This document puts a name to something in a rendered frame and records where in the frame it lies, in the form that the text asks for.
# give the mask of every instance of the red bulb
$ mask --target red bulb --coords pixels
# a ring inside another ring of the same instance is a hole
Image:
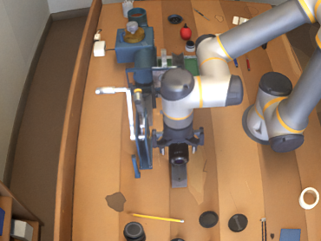
[[[192,31],[190,28],[187,27],[187,24],[185,23],[185,26],[180,29],[180,37],[184,40],[189,40],[192,36]]]

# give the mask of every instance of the yellow pencil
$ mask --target yellow pencil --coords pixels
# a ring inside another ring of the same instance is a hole
[[[167,221],[167,222],[184,223],[184,220],[182,220],[182,219],[160,218],[160,217],[141,215],[141,214],[136,214],[136,213],[132,213],[132,215],[134,217],[138,217],[138,218],[149,218],[149,219],[162,220],[162,221]]]

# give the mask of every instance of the blue book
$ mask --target blue book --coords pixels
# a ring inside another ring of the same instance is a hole
[[[3,235],[3,222],[4,222],[5,211],[0,207],[0,236]]]
[[[281,229],[279,241],[300,241],[300,229]]]

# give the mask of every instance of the blue box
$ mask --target blue box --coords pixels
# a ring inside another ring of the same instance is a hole
[[[145,30],[145,38],[136,43],[122,41],[121,35],[124,29],[117,30],[115,52],[118,63],[133,62],[134,53],[140,49],[154,49],[154,29],[153,27],[142,27]]]
[[[279,241],[300,241],[300,229],[281,229]]]
[[[4,222],[5,211],[0,207],[0,236],[3,235],[3,222]]]

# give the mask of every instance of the roll of tape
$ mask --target roll of tape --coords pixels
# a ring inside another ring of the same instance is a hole
[[[315,199],[313,204],[309,205],[309,204],[305,203],[305,194],[306,193],[310,193],[310,194],[313,195],[313,197]],[[318,203],[319,199],[320,199],[320,196],[318,194],[318,191],[313,187],[307,187],[301,192],[301,195],[298,198],[298,202],[300,203],[302,208],[304,208],[306,210],[310,210],[310,209],[312,209],[313,207],[316,206],[316,204]]]

